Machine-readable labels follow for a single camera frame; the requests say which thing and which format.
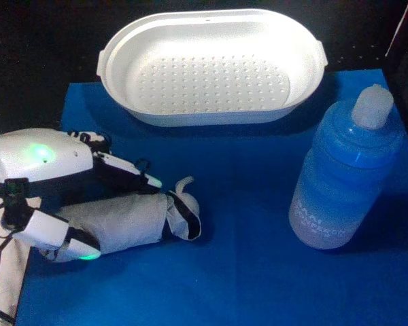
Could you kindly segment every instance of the water bottle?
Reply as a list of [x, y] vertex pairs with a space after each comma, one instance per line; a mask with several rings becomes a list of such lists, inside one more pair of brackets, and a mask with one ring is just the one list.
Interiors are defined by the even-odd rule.
[[347, 243], [381, 192], [403, 139], [389, 91], [364, 89], [357, 100], [331, 105], [307, 153], [289, 220], [306, 245]]

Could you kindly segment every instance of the white bottle cap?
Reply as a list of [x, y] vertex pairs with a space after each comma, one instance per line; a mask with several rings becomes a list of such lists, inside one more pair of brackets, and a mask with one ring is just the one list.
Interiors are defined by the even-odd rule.
[[393, 102], [391, 93], [380, 85], [365, 88], [352, 110], [352, 119], [361, 128], [379, 129], [386, 123]]

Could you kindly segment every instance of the blue tablecloth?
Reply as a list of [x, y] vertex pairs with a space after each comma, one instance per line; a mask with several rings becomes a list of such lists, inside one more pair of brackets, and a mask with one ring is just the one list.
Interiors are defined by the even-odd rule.
[[202, 237], [50, 264], [32, 251], [17, 325], [408, 325], [408, 140], [382, 196], [340, 251], [301, 243], [288, 223], [315, 125], [379, 70], [325, 75], [285, 118], [253, 126], [157, 128], [101, 84], [71, 84], [63, 130], [110, 134], [112, 151], [145, 157], [165, 189], [185, 176]]

